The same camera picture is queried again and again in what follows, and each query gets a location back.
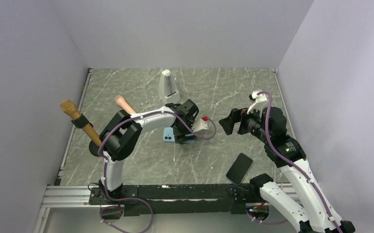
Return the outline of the light blue phone case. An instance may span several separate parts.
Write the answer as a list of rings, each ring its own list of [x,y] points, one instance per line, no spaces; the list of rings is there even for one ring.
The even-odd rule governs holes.
[[[195,139],[196,139],[196,136],[194,134],[190,133],[190,134],[186,135],[186,141],[179,142],[179,144],[193,143],[195,141]],[[163,141],[164,142],[169,142],[169,143],[176,143],[173,128],[171,128],[171,127],[165,127],[164,128]]]

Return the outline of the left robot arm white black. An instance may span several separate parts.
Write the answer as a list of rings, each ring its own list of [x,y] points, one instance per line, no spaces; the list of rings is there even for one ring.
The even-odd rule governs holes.
[[[122,197],[122,170],[143,133],[158,128],[171,127],[176,144],[190,143],[196,139],[193,123],[199,113],[198,106],[190,99],[183,104],[168,103],[163,107],[142,114],[118,111],[103,129],[100,140],[106,168],[99,180],[101,197],[109,204]]]

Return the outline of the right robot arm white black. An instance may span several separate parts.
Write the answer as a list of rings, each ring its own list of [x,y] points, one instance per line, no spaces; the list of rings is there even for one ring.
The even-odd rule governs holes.
[[[248,112],[247,108],[231,110],[221,120],[227,135],[239,123],[238,134],[251,134],[264,143],[270,160],[285,175],[295,190],[299,202],[282,191],[266,173],[250,180],[248,194],[254,201],[265,200],[293,226],[298,233],[354,233],[352,222],[331,206],[319,188],[310,169],[306,154],[297,140],[287,133],[287,119],[277,107]]]

